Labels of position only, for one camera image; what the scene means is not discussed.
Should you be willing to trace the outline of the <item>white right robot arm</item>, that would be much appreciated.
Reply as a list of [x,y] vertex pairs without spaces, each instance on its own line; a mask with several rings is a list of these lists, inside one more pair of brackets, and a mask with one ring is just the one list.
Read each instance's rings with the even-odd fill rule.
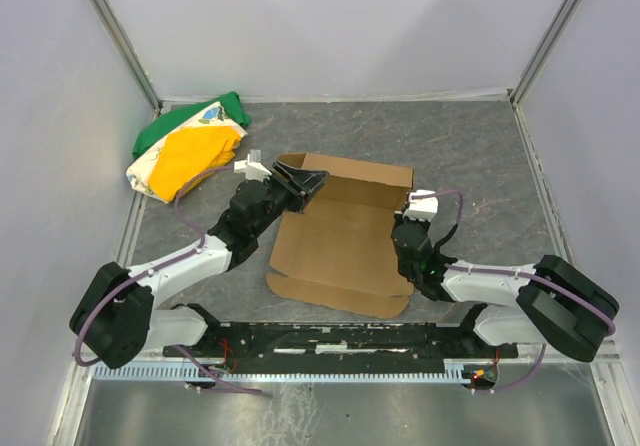
[[431,301],[480,305],[472,332],[490,346],[549,345],[564,356],[592,361],[612,336],[618,301],[563,258],[488,266],[446,256],[445,238],[432,242],[430,223],[396,212],[391,241],[398,272]]

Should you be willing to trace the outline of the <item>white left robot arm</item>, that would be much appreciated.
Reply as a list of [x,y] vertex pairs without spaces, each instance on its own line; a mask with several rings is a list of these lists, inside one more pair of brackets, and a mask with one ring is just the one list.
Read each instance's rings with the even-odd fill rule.
[[117,369],[146,349],[198,343],[210,326],[208,314],[195,306],[161,311],[159,305],[244,263],[271,224],[286,211],[303,211],[329,176],[282,161],[267,168],[253,157],[227,168],[244,179],[216,224],[196,230],[194,243],[130,268],[116,262],[99,268],[69,321],[78,365]]

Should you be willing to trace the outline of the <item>brown cardboard box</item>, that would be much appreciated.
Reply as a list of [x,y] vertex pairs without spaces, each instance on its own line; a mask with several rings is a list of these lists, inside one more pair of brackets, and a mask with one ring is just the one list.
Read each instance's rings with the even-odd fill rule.
[[303,212],[282,216],[266,276],[271,291],[378,319],[398,316],[414,287],[398,272],[391,231],[413,169],[310,152],[280,159],[329,176]]

